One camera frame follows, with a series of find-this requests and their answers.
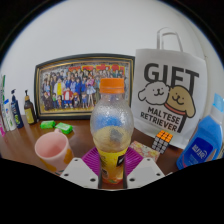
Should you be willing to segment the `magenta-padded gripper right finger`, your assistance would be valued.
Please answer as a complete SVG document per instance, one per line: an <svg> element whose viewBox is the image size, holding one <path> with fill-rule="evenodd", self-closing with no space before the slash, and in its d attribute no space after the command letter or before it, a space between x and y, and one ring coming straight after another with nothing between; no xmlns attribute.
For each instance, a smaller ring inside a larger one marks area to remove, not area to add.
<svg viewBox="0 0 224 224"><path fill-rule="evenodd" d="M125 189L140 188L163 177L163 172L152 158L143 158L134 149L128 148L124 160Z"/></svg>

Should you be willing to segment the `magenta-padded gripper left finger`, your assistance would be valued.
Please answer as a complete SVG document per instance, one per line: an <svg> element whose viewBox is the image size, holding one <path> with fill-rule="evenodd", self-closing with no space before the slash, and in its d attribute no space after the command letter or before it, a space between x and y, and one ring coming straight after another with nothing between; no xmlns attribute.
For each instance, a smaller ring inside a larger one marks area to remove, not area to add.
<svg viewBox="0 0 224 224"><path fill-rule="evenodd" d="M84 188L100 189L100 168L98 151L93 148L82 158L73 158L60 177Z"/></svg>

